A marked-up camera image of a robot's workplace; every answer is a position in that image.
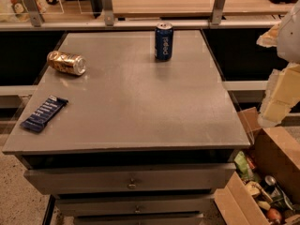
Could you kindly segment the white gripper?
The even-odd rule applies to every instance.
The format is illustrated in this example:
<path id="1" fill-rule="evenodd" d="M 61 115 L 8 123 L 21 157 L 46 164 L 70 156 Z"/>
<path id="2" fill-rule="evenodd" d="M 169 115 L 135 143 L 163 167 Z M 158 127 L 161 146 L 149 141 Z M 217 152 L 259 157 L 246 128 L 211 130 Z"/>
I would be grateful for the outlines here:
<path id="1" fill-rule="evenodd" d="M 277 55 L 291 62 L 282 70 L 274 69 L 269 76 L 265 96 L 259 111 L 258 123 L 262 128 L 282 122 L 300 101 L 300 7 L 293 7 L 256 44 L 265 48 L 277 46 Z"/>

